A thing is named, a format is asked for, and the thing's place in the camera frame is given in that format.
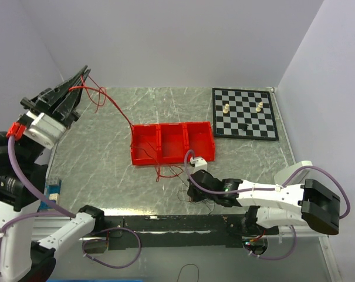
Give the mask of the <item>red three-compartment bin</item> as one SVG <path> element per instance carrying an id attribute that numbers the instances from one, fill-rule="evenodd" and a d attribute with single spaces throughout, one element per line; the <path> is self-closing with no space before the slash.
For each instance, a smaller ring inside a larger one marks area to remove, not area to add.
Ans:
<path id="1" fill-rule="evenodd" d="M 131 160 L 135 166 L 183 163 L 190 149 L 206 161 L 215 160 L 209 122 L 159 123 L 132 128 Z"/>

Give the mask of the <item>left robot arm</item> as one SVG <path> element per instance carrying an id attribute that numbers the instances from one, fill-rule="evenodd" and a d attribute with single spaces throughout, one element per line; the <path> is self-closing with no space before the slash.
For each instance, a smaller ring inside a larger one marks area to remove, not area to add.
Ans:
<path id="1" fill-rule="evenodd" d="M 9 130 L 0 132 L 0 281 L 46 281 L 58 258 L 81 237 L 104 232 L 104 212 L 86 205 L 72 213 L 45 196 L 48 166 L 37 164 L 45 149 L 52 149 L 71 125 L 90 69 L 47 88 L 34 98 L 23 98 L 25 113 Z M 32 240 L 39 206 L 50 207 L 49 216 L 69 221 L 58 231 Z"/>

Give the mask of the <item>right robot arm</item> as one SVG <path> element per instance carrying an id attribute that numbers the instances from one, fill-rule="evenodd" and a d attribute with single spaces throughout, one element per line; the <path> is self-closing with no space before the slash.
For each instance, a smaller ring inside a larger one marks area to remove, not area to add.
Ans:
<path id="1" fill-rule="evenodd" d="M 287 185 L 219 180 L 205 170 L 188 175 L 188 195 L 224 207 L 248 207 L 247 231 L 258 234 L 275 226 L 308 226 L 326 235 L 339 233 L 340 197 L 317 180 Z"/>

